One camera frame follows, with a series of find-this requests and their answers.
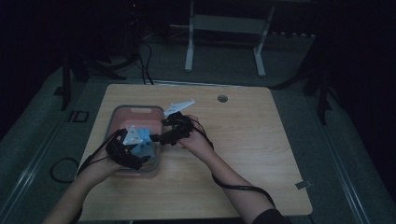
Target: dark background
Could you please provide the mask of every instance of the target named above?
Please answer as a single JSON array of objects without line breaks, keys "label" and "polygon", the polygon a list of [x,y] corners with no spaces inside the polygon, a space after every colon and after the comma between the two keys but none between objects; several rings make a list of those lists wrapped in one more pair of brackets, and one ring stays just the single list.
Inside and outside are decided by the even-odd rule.
[{"label": "dark background", "polygon": [[[255,4],[204,1],[223,14],[257,16]],[[378,172],[396,199],[396,6],[395,1],[275,2],[270,32],[315,35],[304,65],[324,60],[330,84],[354,122]],[[189,1],[2,0],[0,5],[1,132],[7,133],[45,79],[71,58],[72,69],[87,80],[84,57],[109,62],[112,54],[138,53],[144,26],[169,36],[169,24],[188,24]],[[115,43],[125,24],[139,21],[128,37],[128,51]]]}]

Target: wooden table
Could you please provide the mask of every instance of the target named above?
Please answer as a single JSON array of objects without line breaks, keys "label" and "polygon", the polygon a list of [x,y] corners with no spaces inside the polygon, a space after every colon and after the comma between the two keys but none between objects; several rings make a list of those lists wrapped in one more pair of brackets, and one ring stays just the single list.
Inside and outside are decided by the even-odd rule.
[{"label": "wooden table", "polygon": [[[219,95],[228,97],[226,103]],[[197,116],[215,150],[237,173],[266,189],[284,216],[308,215],[312,205],[271,92],[256,87],[108,86],[82,160],[103,142],[118,105],[158,105],[193,99],[183,114]],[[181,146],[162,149],[153,178],[110,177],[88,195],[81,220],[238,217],[206,166]]]}]

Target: plastic container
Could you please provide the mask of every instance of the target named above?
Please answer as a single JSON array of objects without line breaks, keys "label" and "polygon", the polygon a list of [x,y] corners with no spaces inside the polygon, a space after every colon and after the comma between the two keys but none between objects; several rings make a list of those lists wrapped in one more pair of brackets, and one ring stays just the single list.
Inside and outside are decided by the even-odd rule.
[{"label": "plastic container", "polygon": [[[129,130],[132,125],[134,125],[136,129],[149,128],[150,134],[161,134],[163,132],[163,125],[161,123],[163,119],[163,109],[156,105],[120,105],[113,111],[107,127],[106,137],[118,129]],[[161,144],[153,144],[155,146],[153,159],[143,163],[143,166],[137,171],[124,167],[114,175],[143,178],[154,177],[158,173]]]}]

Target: dark floor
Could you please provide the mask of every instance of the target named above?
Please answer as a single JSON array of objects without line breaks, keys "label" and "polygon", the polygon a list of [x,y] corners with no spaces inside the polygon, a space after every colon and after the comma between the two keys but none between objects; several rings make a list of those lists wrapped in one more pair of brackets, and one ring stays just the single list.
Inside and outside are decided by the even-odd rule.
[{"label": "dark floor", "polygon": [[[257,76],[251,43],[226,45],[208,43],[204,38],[197,40],[193,69],[186,73],[187,45],[183,34],[183,30],[175,31],[170,42],[163,42],[156,35],[144,38],[152,53],[148,68],[154,84],[273,86],[296,75],[314,38],[270,35],[262,53],[267,77],[262,78]],[[146,62],[149,48],[142,46],[141,55]],[[93,70],[87,83],[74,80],[72,101],[65,111],[60,110],[62,98],[53,95],[61,85],[61,70],[49,77],[0,143],[3,155],[0,159],[0,222],[39,223],[44,218],[68,186],[50,177],[50,167],[63,158],[80,160],[107,85],[142,83],[139,67],[138,63],[117,71],[127,77],[126,80],[114,80]],[[395,204],[347,113],[329,96],[332,110],[326,112],[327,125],[322,125],[316,114],[318,95],[304,96],[305,82],[272,91],[302,177],[313,183],[307,189],[313,213],[310,217],[289,219],[295,224],[395,223]],[[90,117],[84,123],[70,122],[72,111],[89,112]],[[76,165],[70,163],[59,175],[70,179],[75,171]],[[235,223],[235,220],[134,223]]]}]

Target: black sleeve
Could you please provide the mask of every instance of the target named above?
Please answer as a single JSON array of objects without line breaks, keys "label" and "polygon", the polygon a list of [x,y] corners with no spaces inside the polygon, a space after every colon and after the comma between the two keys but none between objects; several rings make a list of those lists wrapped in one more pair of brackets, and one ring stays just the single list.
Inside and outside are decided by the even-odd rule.
[{"label": "black sleeve", "polygon": [[253,221],[253,224],[291,224],[285,219],[279,211],[274,209],[268,209],[259,214]]}]

